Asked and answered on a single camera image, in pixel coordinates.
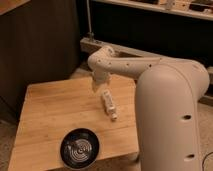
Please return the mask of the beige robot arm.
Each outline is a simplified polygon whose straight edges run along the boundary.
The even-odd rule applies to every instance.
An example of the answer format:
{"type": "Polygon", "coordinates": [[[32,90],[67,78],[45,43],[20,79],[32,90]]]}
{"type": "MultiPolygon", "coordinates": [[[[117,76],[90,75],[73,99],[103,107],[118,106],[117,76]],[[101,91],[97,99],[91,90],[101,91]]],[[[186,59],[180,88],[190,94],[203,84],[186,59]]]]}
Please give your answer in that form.
{"type": "Polygon", "coordinates": [[[104,46],[88,65],[93,80],[110,74],[136,81],[135,118],[142,171],[203,171],[198,101],[210,84],[199,62],[172,57],[117,57],[104,46]]]}

